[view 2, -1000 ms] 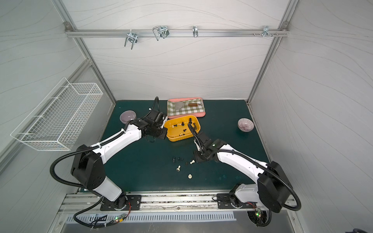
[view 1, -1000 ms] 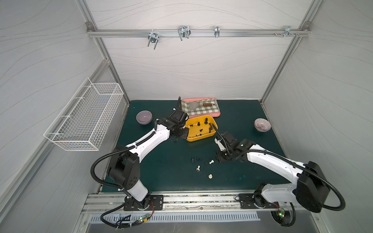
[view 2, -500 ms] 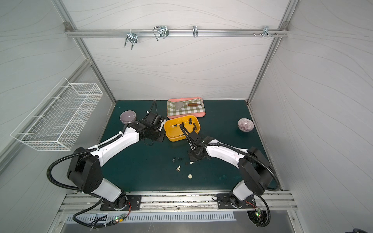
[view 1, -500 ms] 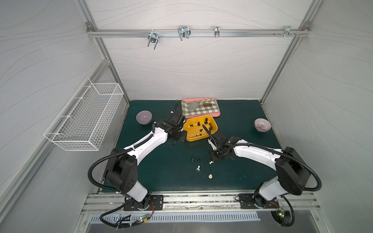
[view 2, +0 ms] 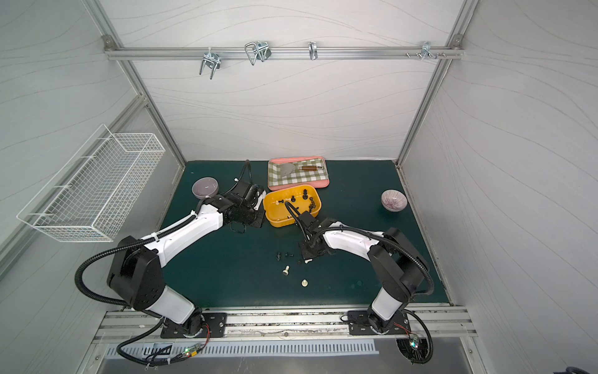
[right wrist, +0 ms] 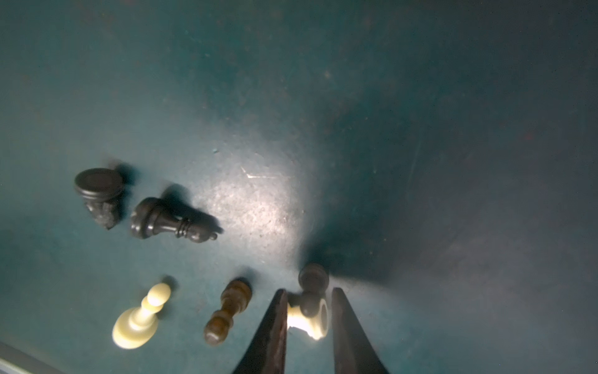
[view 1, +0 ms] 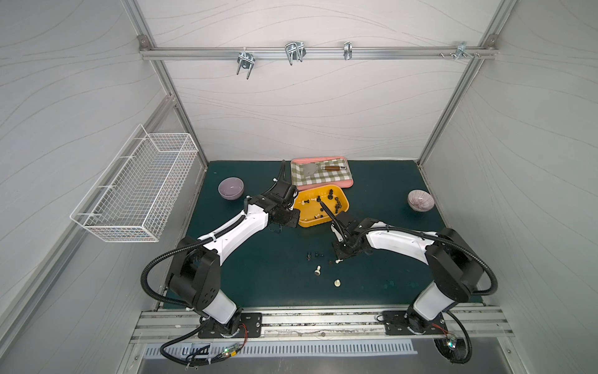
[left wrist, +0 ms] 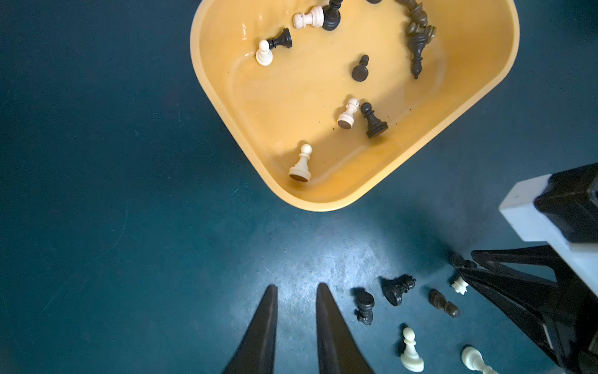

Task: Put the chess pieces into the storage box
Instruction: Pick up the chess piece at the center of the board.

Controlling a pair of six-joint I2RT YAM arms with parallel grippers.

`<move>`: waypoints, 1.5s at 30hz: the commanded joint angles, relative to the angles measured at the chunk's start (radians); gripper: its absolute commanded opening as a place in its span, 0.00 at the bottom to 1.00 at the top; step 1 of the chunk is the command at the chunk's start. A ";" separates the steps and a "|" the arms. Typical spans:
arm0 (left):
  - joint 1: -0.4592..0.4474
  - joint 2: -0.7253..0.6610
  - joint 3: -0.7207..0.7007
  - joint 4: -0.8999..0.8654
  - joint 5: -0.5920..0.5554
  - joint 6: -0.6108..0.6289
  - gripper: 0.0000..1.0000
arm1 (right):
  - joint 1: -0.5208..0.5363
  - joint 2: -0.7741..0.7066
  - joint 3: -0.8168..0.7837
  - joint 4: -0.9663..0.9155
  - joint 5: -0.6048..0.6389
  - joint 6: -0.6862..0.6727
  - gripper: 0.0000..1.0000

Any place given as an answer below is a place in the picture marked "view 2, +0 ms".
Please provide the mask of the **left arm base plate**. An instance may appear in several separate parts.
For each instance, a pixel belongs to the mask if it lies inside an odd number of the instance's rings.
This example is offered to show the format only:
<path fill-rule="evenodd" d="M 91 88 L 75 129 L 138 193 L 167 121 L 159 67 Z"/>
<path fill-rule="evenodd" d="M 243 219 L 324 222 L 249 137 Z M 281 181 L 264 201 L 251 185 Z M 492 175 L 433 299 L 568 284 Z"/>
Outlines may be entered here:
<path fill-rule="evenodd" d="M 167 320 L 160 332 L 162 339 L 222 338 L 227 324 L 227 313 L 194 313 L 183 324 Z"/>

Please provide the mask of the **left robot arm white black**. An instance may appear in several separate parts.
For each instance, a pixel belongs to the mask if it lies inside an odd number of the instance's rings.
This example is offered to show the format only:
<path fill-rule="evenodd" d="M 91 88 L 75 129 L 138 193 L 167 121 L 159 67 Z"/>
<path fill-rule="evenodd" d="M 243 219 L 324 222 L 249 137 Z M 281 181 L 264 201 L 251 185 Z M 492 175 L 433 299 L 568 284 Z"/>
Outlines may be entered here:
<path fill-rule="evenodd" d="M 124 350 L 125 346 L 147 338 L 161 327 L 177 329 L 185 338 L 211 337 L 212 329 L 202 308 L 167 285 L 163 268 L 195 242 L 226 225 L 237 234 L 246 233 L 249 227 L 260 228 L 265 215 L 265 196 L 264 187 L 253 182 L 251 163 L 246 161 L 229 190 L 224 193 L 203 190 L 196 209 L 186 217 L 141 239 L 124 238 L 117 247 L 90 257 L 78 267 L 74 282 L 87 298 L 128 307 L 158 319 L 157 325 L 149 331 L 118 345 L 121 357 L 146 368 L 168 366 L 183 362 L 206 348 L 206 343 L 194 344 L 169 358 L 163 358 L 162 351 L 141 358 Z M 112 258 L 107 285 L 117 294 L 116 298 L 92 291 L 83 279 L 89 266 L 106 257 Z"/>

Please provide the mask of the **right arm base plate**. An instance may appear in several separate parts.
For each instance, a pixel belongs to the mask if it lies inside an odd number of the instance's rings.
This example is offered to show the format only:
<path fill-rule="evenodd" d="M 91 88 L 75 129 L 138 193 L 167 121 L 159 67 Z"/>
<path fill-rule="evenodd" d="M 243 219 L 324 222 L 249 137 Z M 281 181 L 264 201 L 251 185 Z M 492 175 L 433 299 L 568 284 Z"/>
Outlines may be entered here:
<path fill-rule="evenodd" d="M 369 310 L 350 310 L 339 319 L 348 326 L 350 336 L 411 335 L 409 319 L 406 313 L 401 311 L 396 312 L 387 321 Z"/>

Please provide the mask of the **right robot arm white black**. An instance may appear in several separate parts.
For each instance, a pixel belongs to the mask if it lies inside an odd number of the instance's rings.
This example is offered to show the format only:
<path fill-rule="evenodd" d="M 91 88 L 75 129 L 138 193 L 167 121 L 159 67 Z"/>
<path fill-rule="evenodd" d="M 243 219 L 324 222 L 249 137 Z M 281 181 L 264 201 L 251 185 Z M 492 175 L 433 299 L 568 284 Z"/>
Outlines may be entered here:
<path fill-rule="evenodd" d="M 406 307 L 420 295 L 434 293 L 430 266 L 397 228 L 371 232 L 340 221 L 320 221 L 308 211 L 300 212 L 292 203 L 285 208 L 301 230 L 299 243 L 305 260 L 344 251 L 367 260 L 375 271 L 380 291 L 367 309 L 372 333 L 386 335 L 397 327 L 408 338 L 404 355 L 413 364 L 423 365 L 434 355 L 431 332 L 423 320 Z"/>

